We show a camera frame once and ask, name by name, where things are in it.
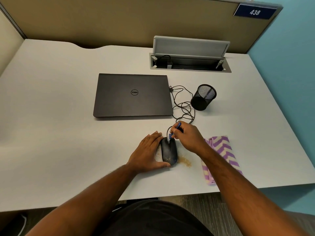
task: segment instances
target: chevron pattern towel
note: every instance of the chevron pattern towel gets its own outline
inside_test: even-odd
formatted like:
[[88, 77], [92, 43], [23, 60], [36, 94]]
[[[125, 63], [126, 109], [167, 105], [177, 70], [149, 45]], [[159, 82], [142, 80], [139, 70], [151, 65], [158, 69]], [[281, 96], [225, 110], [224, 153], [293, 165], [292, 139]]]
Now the chevron pattern towel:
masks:
[[[233, 166], [239, 173], [243, 174], [239, 164], [232, 152], [232, 148], [230, 146], [230, 141], [227, 136], [220, 137], [212, 137], [209, 140], [204, 139], [209, 146], [217, 153], [220, 154], [231, 166]], [[215, 180], [213, 179], [208, 167], [206, 164], [201, 161], [202, 169], [204, 173], [204, 178], [208, 185], [215, 185]]]

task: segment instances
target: teal wall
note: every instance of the teal wall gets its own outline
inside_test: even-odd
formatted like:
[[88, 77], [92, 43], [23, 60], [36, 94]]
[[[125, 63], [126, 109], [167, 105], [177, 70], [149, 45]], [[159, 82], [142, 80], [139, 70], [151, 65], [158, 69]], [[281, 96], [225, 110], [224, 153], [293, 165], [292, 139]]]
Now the teal wall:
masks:
[[[249, 55], [315, 166], [315, 0], [255, 1], [284, 7]], [[285, 210], [315, 215], [315, 184], [262, 191]]]

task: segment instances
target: dell logo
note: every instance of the dell logo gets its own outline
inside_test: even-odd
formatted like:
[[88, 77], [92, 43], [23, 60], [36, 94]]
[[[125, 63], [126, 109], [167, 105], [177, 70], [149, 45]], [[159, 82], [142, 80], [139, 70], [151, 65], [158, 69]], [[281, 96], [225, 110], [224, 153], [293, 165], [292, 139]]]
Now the dell logo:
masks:
[[138, 95], [138, 93], [139, 93], [139, 92], [138, 92], [136, 89], [133, 89], [133, 90], [131, 91], [131, 94], [132, 94], [132, 95]]

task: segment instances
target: number sign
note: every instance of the number sign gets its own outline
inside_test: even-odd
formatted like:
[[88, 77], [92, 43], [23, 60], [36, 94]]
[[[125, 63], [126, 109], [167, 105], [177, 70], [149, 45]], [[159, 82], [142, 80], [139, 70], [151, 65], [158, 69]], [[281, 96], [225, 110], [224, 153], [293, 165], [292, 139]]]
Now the number sign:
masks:
[[273, 16], [276, 10], [276, 7], [262, 7], [239, 4], [234, 15], [239, 17], [251, 17], [268, 20]]

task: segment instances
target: black mesh cup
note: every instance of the black mesh cup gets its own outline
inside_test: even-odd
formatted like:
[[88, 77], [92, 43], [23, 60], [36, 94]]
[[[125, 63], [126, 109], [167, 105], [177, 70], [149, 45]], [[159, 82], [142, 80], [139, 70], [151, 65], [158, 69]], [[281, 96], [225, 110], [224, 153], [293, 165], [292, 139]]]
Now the black mesh cup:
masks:
[[209, 103], [216, 97], [215, 89], [207, 84], [202, 84], [198, 87], [195, 95], [191, 99], [191, 106], [198, 111], [203, 111]]

